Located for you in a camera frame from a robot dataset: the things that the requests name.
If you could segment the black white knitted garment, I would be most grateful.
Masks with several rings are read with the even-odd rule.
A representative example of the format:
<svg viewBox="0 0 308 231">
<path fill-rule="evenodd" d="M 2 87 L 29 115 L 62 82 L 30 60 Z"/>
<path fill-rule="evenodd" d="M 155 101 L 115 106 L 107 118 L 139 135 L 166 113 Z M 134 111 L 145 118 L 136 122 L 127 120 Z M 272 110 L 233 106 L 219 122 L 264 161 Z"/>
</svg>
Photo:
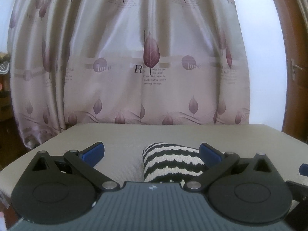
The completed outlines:
<svg viewBox="0 0 308 231">
<path fill-rule="evenodd" d="M 177 183 L 182 187 L 208 169 L 197 149 L 163 142 L 144 148 L 142 166 L 144 182 Z"/>
</svg>

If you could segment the cluttered shelf at left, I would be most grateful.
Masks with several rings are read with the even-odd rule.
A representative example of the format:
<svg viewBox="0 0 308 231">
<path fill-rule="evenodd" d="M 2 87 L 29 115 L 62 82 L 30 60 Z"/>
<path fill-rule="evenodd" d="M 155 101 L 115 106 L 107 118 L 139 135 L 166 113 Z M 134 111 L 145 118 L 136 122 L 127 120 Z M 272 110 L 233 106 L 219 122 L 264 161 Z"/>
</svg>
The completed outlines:
<svg viewBox="0 0 308 231">
<path fill-rule="evenodd" d="M 1 52 L 1 167 L 14 159 L 18 140 L 10 94 L 9 64 L 9 54 Z"/>
</svg>

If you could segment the pink leaf print curtain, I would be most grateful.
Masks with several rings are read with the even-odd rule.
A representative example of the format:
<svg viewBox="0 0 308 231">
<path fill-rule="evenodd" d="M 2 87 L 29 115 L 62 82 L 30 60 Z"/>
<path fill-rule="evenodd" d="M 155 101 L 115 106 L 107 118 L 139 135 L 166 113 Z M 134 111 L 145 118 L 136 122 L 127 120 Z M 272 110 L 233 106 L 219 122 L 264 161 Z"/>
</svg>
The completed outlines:
<svg viewBox="0 0 308 231">
<path fill-rule="evenodd" d="M 8 52 L 30 149 L 84 123 L 249 122 L 234 0 L 15 0 Z"/>
</svg>

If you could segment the brown wooden door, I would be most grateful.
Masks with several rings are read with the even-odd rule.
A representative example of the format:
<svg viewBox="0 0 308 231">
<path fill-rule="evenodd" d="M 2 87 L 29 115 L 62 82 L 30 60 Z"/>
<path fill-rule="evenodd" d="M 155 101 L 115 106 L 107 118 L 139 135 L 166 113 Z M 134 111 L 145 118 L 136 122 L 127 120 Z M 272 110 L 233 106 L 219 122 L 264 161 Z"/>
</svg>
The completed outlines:
<svg viewBox="0 0 308 231">
<path fill-rule="evenodd" d="M 307 143 L 306 0 L 273 0 L 281 25 L 287 68 L 287 97 L 282 131 Z"/>
</svg>

